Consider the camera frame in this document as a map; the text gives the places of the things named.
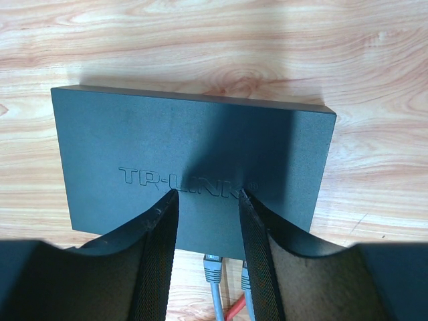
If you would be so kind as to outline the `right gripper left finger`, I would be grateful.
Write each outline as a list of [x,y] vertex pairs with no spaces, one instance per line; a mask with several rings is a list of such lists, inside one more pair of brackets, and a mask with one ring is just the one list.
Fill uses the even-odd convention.
[[164,320],[179,220],[170,190],[81,247],[1,242],[2,320]]

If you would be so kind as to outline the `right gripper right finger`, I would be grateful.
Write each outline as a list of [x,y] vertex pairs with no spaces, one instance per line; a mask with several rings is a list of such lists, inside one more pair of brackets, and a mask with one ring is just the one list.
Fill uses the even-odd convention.
[[300,229],[247,190],[239,218],[257,320],[426,320],[427,244],[342,247]]

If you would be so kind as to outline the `black network switch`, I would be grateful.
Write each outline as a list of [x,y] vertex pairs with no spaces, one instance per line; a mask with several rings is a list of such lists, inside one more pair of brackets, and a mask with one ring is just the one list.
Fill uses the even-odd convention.
[[176,247],[243,259],[238,198],[309,230],[336,124],[314,104],[51,89],[72,228],[104,235],[179,194]]

